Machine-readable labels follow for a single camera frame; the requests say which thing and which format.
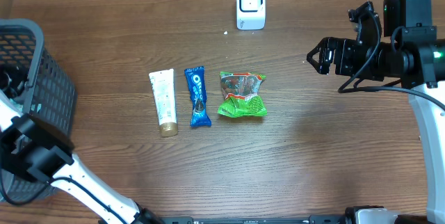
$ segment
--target plastic wrapper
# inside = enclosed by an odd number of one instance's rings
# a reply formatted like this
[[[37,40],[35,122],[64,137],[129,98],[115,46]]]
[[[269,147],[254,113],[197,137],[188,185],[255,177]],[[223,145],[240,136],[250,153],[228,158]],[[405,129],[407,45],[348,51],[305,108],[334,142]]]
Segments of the plastic wrapper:
[[[258,96],[259,86],[266,78],[265,75],[221,72],[220,76],[225,101],[218,109],[219,114],[231,118],[267,115],[263,100]]]
[[[206,86],[204,83],[204,66],[188,68],[184,70],[187,78],[190,100],[193,103],[191,127],[211,126],[210,118],[206,111]]]

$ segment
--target gold tube cap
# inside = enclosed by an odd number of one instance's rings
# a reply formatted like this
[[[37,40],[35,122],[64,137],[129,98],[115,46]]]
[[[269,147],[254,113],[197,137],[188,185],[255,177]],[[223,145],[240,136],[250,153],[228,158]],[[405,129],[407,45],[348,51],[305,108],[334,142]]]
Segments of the gold tube cap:
[[[178,124],[174,122],[166,122],[159,126],[159,131],[163,137],[175,136],[178,134]]]

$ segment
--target white tube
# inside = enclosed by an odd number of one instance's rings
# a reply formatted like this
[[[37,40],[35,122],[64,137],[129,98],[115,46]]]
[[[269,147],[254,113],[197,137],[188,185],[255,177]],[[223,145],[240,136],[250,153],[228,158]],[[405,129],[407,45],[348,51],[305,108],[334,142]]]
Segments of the white tube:
[[[173,69],[149,74],[158,112],[159,130],[164,137],[178,134]]]

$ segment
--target green snack bag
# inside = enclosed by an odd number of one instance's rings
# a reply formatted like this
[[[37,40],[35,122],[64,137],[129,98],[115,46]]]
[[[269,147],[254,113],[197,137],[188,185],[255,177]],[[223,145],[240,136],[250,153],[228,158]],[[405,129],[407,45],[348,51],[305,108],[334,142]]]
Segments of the green snack bag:
[[[267,110],[258,96],[259,86],[266,75],[221,72],[221,89],[225,101],[218,113],[231,118],[241,116],[265,116]]]

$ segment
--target wooden table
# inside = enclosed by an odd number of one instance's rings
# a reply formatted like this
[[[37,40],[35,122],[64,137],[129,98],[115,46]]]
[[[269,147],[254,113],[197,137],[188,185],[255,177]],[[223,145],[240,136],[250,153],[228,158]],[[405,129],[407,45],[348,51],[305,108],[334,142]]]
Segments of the wooden table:
[[[238,31],[235,0],[15,0],[79,92],[72,141],[118,192],[160,216],[291,217],[384,205],[424,213],[426,175],[406,95],[340,95],[306,54],[355,38],[367,0],[267,0],[266,28]],[[373,1],[382,14],[383,0]],[[445,36],[445,0],[432,0]],[[212,127],[191,129],[183,70],[204,65]],[[148,74],[175,69],[179,134],[161,138]],[[259,72],[268,115],[229,119],[219,72]],[[0,207],[0,223],[96,223],[65,193]]]

